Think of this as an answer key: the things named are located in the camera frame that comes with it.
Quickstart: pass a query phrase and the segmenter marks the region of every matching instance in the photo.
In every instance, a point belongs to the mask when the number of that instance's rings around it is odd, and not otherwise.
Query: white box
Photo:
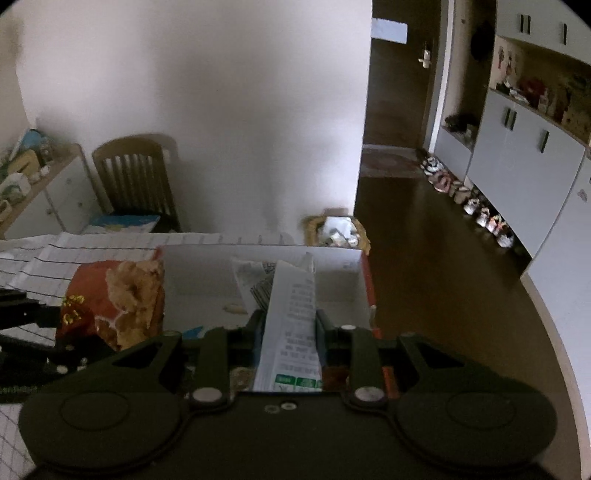
[[[361,250],[278,245],[167,245],[164,260],[164,329],[243,326],[247,314],[224,307],[242,304],[232,258],[298,263],[306,252],[316,266],[316,306],[334,325],[370,328],[374,289],[367,256]]]

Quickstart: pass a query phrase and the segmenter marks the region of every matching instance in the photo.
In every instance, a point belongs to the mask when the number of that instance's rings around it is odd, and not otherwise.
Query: rug
[[[364,148],[359,176],[416,179],[423,176],[420,164],[419,155],[410,148]]]

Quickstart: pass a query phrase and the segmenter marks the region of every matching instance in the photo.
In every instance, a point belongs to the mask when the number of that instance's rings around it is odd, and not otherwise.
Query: door
[[[407,43],[372,39],[365,144],[420,148],[431,99],[441,0],[374,0],[374,17],[408,25]],[[419,62],[425,47],[429,68]]]
[[[6,230],[4,238],[13,240],[28,236],[58,235],[62,232],[45,192],[40,192]]]
[[[468,178],[493,205],[496,205],[497,201],[502,202],[504,194],[499,181],[499,163],[509,134],[509,122],[514,106],[512,100],[500,93],[490,90],[486,94],[484,113],[468,169]]]
[[[495,206],[535,255],[569,194],[585,147],[526,107],[517,104],[515,112],[501,162],[504,203]]]

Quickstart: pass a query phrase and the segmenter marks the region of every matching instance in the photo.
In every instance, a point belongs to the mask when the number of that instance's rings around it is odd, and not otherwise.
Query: metal bolt
[[[285,401],[281,404],[281,408],[287,411],[295,410],[297,408],[297,404],[292,401]]]
[[[383,400],[385,396],[384,391],[378,387],[359,387],[355,390],[355,398],[366,403],[378,402]]]
[[[193,392],[193,399],[201,403],[214,403],[222,398],[222,392],[217,388],[203,387]]]
[[[265,411],[267,413],[279,413],[281,409],[277,405],[265,405]]]

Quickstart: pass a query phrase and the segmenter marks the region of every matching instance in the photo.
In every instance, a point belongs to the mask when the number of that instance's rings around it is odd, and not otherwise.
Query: paper
[[[232,269],[240,291],[240,297],[244,303],[244,309],[250,317],[259,308],[252,294],[252,288],[265,280],[272,270],[275,270],[275,263],[251,262],[233,258]]]
[[[254,391],[322,390],[315,318],[314,274],[278,261]]]
[[[379,40],[393,41],[406,44],[408,37],[408,25],[406,23],[385,20],[383,18],[371,19],[371,37]]]

